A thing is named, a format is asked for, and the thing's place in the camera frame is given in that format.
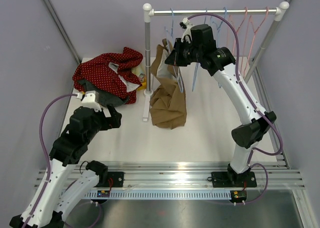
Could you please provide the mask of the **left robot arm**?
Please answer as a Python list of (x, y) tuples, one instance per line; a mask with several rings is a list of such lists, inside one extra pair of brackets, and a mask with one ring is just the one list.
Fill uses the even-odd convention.
[(70, 187), (66, 180), (100, 131), (119, 128), (122, 115), (109, 105), (110, 116), (102, 109), (77, 108), (57, 138), (49, 154), (49, 165), (29, 206), (14, 216), (12, 228), (62, 228), (74, 207), (93, 187), (112, 185), (108, 167), (98, 161), (88, 162), (84, 172)]

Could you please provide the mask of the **grey dotted skirt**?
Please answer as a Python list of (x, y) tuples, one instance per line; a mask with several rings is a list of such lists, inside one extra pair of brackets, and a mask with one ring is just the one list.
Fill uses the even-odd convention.
[(107, 105), (112, 105), (113, 107), (119, 107), (126, 104), (129, 101), (129, 96), (126, 96), (124, 99), (111, 94), (110, 92), (101, 90), (93, 85), (90, 81), (86, 79), (79, 80), (78, 83), (84, 88), (84, 91), (95, 91), (98, 93), (98, 100), (97, 102), (106, 107)]

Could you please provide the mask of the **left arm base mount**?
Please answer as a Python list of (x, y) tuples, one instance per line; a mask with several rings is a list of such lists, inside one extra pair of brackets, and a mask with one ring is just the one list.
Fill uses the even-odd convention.
[(124, 185), (124, 177), (124, 172), (108, 172), (106, 175), (100, 175), (95, 188), (122, 188)]

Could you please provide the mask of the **floral pastel skirt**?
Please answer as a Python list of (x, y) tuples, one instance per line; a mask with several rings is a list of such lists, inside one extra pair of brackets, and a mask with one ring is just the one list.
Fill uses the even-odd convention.
[(145, 81), (146, 73), (142, 65), (138, 65), (131, 69), (131, 72), (136, 75), (141, 83)]

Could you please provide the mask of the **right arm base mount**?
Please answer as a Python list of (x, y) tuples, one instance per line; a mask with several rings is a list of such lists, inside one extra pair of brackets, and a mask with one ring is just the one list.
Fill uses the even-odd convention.
[(254, 172), (231, 174), (229, 172), (211, 172), (207, 181), (214, 188), (256, 188), (257, 181)]

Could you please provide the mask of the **tan skirt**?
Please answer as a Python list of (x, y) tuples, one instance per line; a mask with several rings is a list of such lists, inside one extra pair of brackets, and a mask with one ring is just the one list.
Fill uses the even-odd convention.
[(178, 74), (180, 68), (165, 64), (172, 49), (172, 44), (164, 38), (156, 47), (156, 57), (150, 67), (159, 82), (150, 100), (151, 121), (154, 126), (171, 130), (184, 126), (187, 121), (185, 87), (178, 84), (182, 78)]

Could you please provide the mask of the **red polka-dot skirt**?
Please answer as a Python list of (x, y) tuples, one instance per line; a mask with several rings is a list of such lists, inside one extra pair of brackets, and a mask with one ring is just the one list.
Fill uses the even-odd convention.
[(113, 95), (109, 92), (100, 89), (94, 89), (94, 91), (96, 91), (99, 94), (98, 103), (103, 107), (106, 107), (107, 105), (119, 107), (124, 104), (134, 104), (137, 99), (136, 90), (125, 94), (124, 98), (120, 98), (119, 96)]
[(138, 77), (131, 72), (142, 60), (143, 55), (129, 47), (124, 47), (122, 53), (101, 54), (77, 67), (72, 77), (74, 88), (84, 92), (78, 81), (86, 79), (97, 88), (124, 98), (125, 94), (142, 85)]

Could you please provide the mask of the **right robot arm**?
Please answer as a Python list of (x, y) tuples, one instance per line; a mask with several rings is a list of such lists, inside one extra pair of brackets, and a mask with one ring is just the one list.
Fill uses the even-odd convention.
[(212, 172), (208, 180), (215, 188), (254, 188), (256, 177), (250, 166), (254, 147), (275, 122), (276, 114), (266, 111), (255, 99), (239, 73), (235, 57), (228, 48), (217, 47), (208, 24), (193, 25), (187, 21), (181, 22), (180, 26), (183, 35), (175, 39), (165, 63), (178, 67), (199, 63), (222, 86), (241, 122), (231, 132), (235, 150), (227, 171)]

